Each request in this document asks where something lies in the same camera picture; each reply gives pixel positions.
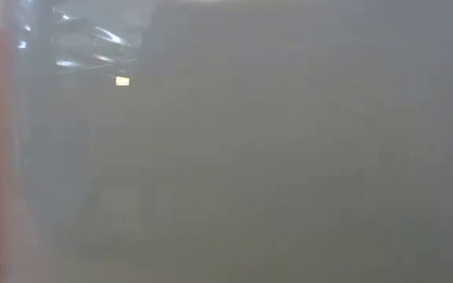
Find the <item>grey plastic bin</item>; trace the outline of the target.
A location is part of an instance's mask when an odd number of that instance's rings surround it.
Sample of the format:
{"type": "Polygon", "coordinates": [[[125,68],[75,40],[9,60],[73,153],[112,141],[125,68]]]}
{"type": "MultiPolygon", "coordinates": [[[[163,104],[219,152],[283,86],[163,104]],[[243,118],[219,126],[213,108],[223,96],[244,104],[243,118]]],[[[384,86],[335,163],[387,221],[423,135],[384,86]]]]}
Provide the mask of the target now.
{"type": "Polygon", "coordinates": [[[0,283],[453,283],[453,0],[0,0],[0,283]]]}

